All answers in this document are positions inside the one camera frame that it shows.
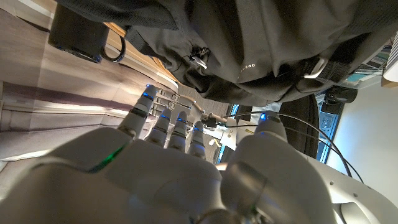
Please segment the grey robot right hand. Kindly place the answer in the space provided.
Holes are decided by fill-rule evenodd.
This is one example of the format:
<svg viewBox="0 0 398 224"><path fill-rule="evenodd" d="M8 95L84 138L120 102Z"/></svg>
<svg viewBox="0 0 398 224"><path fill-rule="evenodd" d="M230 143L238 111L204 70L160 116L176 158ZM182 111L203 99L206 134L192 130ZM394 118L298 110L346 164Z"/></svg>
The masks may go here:
<svg viewBox="0 0 398 224"><path fill-rule="evenodd" d="M157 90L147 85L118 128L88 132L39 158L1 201L2 223L334 223L318 171L288 142L279 116L263 113L220 172L204 159L196 124L139 132Z"/></svg>

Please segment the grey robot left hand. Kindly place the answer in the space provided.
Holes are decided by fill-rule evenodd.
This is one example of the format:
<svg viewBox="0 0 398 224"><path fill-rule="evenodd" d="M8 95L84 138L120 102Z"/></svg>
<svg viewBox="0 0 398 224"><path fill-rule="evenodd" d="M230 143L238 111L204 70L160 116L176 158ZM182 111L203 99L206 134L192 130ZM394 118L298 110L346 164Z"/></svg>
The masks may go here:
<svg viewBox="0 0 398 224"><path fill-rule="evenodd" d="M214 109L221 109L221 104L213 100L199 98L195 100L186 95L180 95L170 90L157 88L154 104L149 110L153 116L159 117L164 109L171 111L170 120L175 121L181 111L187 114L187 123L192 126L197 121L204 121L209 127L215 128L217 124L226 124L227 119L214 112Z"/></svg>

